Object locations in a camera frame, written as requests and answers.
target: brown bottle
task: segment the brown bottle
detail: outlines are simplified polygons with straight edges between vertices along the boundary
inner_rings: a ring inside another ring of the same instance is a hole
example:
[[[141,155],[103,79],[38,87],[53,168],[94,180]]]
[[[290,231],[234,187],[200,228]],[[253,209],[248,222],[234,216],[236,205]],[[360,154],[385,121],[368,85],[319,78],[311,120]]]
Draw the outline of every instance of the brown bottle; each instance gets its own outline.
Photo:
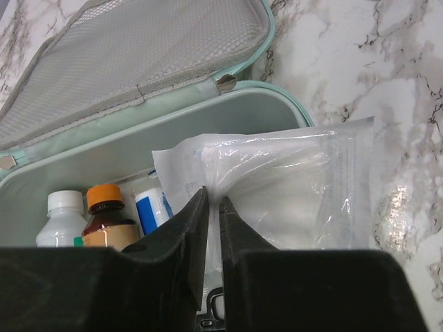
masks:
[[[120,251],[140,239],[138,225],[121,213],[125,207],[117,185],[97,185],[87,192],[92,220],[83,230],[85,247],[111,246]]]

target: marble surface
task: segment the marble surface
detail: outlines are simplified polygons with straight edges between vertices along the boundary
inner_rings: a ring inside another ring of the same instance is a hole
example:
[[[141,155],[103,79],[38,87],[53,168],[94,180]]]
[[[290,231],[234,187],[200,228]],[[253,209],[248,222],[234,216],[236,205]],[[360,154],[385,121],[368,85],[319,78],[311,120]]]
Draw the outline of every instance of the marble surface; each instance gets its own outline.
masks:
[[[11,0],[0,22],[0,106],[39,45],[83,0]],[[443,0],[275,0],[275,40],[253,77],[317,124],[375,116],[373,246],[404,266],[443,331]]]

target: orange cap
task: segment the orange cap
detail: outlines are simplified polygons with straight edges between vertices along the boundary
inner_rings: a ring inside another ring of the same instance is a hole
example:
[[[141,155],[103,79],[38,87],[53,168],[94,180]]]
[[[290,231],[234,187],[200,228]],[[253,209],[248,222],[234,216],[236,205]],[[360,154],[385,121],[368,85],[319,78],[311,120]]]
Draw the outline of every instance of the orange cap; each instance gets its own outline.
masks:
[[[95,204],[106,201],[120,201],[123,202],[122,192],[117,185],[97,185],[92,187],[86,193],[86,198],[88,200],[88,208]]]

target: transparent plastic bag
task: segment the transparent plastic bag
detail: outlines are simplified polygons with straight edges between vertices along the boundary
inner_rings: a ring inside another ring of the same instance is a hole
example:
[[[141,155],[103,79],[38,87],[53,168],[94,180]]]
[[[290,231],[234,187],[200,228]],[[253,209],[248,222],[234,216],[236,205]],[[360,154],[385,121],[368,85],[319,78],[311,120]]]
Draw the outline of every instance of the transparent plastic bag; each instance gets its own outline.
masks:
[[[206,272],[221,270],[218,205],[280,249],[367,248],[372,118],[256,135],[200,135],[153,151],[174,211],[205,185],[210,196]]]

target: mesh pocket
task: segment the mesh pocket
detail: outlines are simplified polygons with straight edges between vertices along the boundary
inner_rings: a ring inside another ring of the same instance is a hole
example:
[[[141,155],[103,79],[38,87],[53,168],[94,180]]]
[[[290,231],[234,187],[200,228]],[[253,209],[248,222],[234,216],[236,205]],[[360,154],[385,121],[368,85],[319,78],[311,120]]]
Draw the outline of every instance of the mesh pocket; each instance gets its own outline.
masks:
[[[260,0],[113,0],[40,57],[0,121],[0,149],[246,61],[269,33]]]

